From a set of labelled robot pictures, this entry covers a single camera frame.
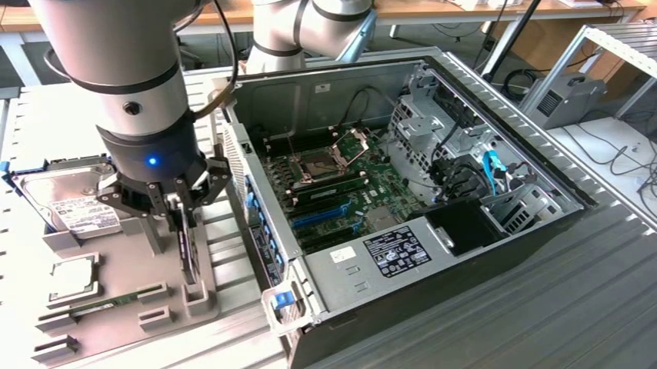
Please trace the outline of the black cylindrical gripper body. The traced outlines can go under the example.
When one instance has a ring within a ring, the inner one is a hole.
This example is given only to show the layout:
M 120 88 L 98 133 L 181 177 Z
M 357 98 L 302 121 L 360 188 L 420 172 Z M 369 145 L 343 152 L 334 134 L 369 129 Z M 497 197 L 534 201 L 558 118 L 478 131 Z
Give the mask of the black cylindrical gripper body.
M 98 131 L 119 173 L 134 181 L 195 179 L 206 170 L 193 115 L 182 115 L 167 129 L 146 136 L 120 136 L 103 128 Z

